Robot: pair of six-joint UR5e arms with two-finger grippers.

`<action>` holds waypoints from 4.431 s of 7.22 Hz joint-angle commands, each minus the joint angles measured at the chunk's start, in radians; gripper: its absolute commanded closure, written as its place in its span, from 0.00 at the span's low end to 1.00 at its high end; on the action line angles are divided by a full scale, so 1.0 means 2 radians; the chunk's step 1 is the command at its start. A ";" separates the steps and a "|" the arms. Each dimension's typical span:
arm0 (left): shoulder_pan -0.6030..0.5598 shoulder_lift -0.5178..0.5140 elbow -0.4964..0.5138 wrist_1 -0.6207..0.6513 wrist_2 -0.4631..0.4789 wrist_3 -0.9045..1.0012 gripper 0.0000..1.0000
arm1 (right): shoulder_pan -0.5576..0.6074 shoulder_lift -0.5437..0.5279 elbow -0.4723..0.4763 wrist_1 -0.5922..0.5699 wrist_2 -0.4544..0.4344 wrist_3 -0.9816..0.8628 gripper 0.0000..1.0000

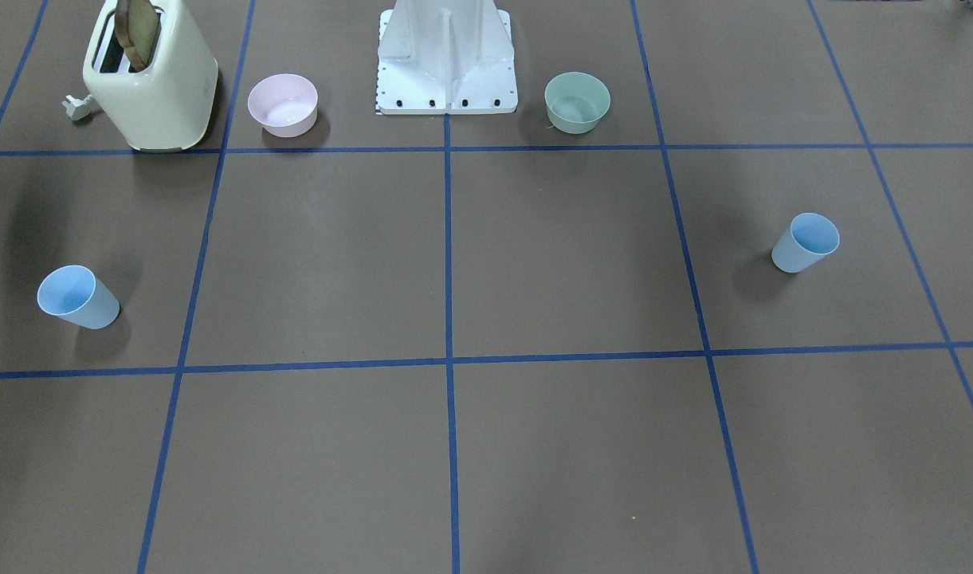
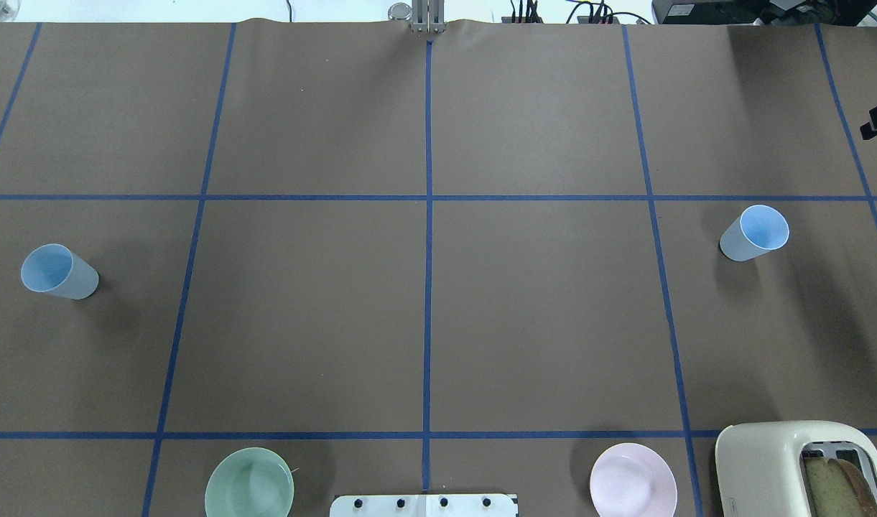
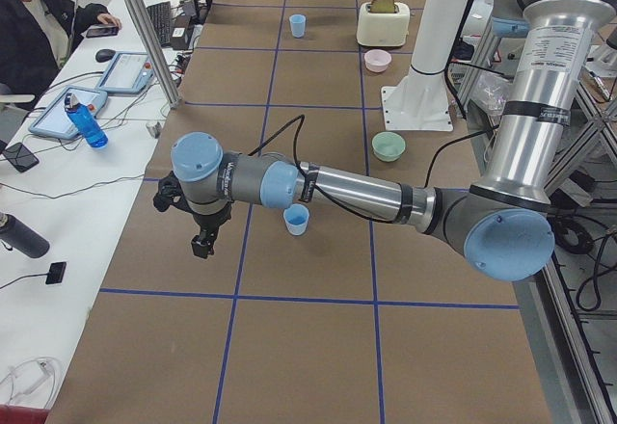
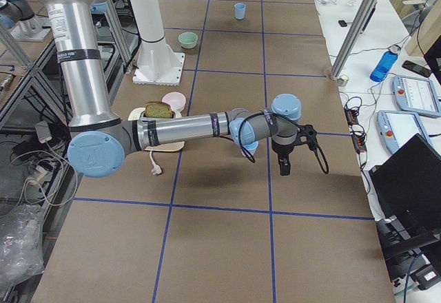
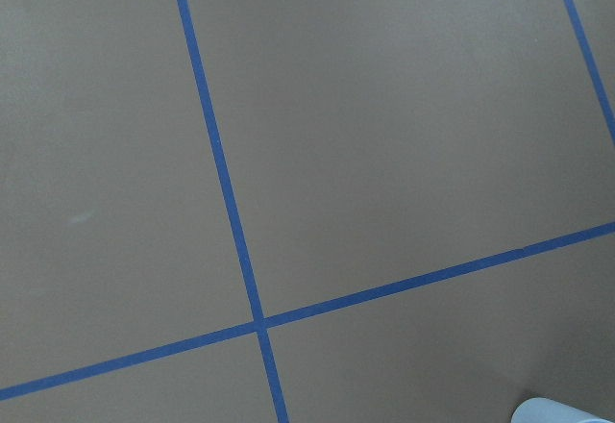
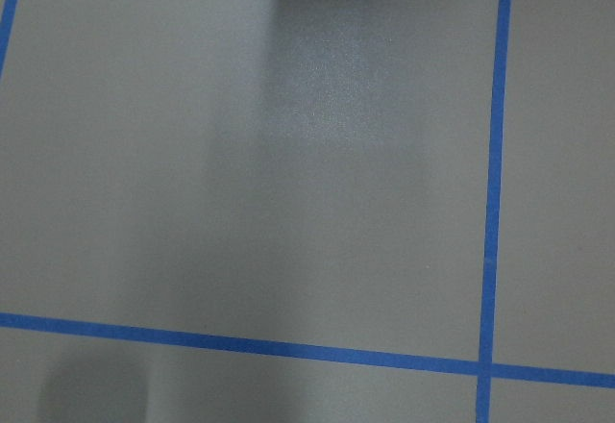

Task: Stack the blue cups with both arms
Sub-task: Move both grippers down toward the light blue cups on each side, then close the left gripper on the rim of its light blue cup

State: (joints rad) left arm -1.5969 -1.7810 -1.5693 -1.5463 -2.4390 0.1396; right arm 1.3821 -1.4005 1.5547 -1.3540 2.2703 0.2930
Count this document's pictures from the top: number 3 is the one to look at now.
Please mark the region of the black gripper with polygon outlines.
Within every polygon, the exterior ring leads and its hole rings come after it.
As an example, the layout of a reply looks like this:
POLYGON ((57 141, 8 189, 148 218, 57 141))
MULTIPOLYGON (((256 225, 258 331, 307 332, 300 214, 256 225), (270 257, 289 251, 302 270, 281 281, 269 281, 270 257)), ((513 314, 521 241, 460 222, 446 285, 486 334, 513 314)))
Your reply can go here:
POLYGON ((231 219, 232 203, 226 202, 218 211, 210 214, 194 213, 195 222, 200 227, 200 233, 191 240, 192 252, 195 257, 208 258, 214 253, 213 245, 218 238, 219 228, 231 219))

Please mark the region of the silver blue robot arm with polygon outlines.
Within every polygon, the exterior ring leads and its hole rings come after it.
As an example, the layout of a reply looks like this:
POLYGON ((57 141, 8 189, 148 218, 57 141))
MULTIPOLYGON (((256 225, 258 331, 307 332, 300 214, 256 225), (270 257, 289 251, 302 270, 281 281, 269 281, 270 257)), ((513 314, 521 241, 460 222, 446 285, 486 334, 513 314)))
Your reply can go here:
POLYGON ((366 220, 411 225, 495 279, 516 281, 550 260, 554 237, 545 184, 594 33, 616 0, 496 0, 495 9, 529 28, 492 157, 467 190, 415 188, 301 163, 279 154, 224 151, 209 134, 179 138, 173 169, 158 186, 157 209, 193 215, 193 252, 213 252, 237 201, 285 209, 294 200, 329 201, 366 220))

